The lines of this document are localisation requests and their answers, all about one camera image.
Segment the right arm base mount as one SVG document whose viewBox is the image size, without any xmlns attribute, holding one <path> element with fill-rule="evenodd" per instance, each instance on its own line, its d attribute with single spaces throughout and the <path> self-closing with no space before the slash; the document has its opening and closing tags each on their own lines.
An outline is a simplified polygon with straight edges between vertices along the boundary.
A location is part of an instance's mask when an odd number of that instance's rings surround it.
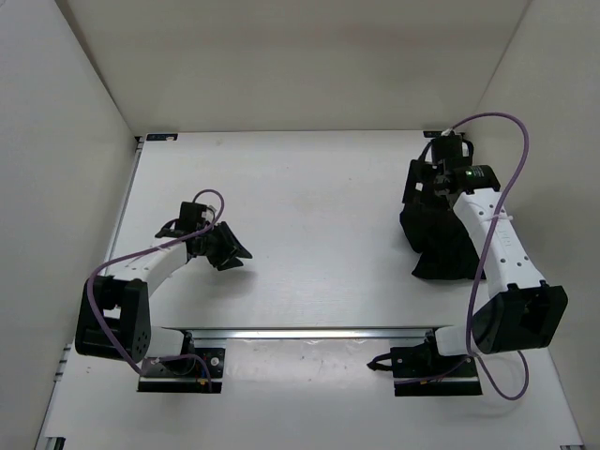
<svg viewBox="0 0 600 450">
<path fill-rule="evenodd" d="M 476 364 L 464 355 L 441 356 L 435 346 L 392 347 L 367 367 L 391 372 L 397 398 L 476 397 L 483 394 Z"/>
</svg>

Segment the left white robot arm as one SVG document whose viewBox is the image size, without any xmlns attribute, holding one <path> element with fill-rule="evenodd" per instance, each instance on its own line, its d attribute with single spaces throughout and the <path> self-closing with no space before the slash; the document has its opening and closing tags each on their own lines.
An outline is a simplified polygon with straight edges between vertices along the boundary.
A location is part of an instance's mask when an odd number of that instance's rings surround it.
<svg viewBox="0 0 600 450">
<path fill-rule="evenodd" d="M 136 371 L 146 359 L 165 363 L 176 373 L 191 370 L 196 361 L 191 334 L 152 325 L 150 298 L 195 258 L 225 271 L 241 267 L 252 254 L 224 221 L 190 234 L 161 229 L 152 247 L 104 263 L 85 281 L 76 352 L 125 361 Z"/>
</svg>

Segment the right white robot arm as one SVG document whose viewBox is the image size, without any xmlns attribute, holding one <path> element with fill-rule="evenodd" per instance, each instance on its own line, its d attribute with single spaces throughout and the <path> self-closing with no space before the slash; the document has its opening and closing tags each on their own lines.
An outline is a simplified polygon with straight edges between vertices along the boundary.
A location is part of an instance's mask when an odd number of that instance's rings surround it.
<svg viewBox="0 0 600 450">
<path fill-rule="evenodd" d="M 444 197 L 483 264 L 489 300 L 470 307 L 462 326 L 435 331 L 420 352 L 421 367 L 442 375 L 454 356 L 546 348 L 568 303 L 563 287 L 551 286 L 521 245 L 505 212 L 505 192 L 489 166 L 466 166 L 438 175 L 433 191 Z"/>
</svg>

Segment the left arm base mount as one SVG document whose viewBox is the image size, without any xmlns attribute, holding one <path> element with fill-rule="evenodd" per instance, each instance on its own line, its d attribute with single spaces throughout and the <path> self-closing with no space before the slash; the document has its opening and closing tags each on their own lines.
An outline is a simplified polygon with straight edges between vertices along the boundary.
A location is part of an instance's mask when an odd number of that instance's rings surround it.
<svg viewBox="0 0 600 450">
<path fill-rule="evenodd" d="M 225 347 L 196 347 L 205 367 L 193 359 L 152 364 L 142 362 L 139 393 L 220 394 L 226 361 Z"/>
</svg>

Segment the black pleated skirt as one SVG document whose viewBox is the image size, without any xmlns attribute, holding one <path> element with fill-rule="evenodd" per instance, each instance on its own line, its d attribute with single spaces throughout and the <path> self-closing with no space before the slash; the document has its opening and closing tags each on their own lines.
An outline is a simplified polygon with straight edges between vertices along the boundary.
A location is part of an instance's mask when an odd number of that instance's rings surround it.
<svg viewBox="0 0 600 450">
<path fill-rule="evenodd" d="M 431 164 L 411 161 L 399 223 L 419 254 L 412 275 L 423 280 L 472 280 L 479 257 L 448 201 L 434 195 L 435 175 Z"/>
</svg>

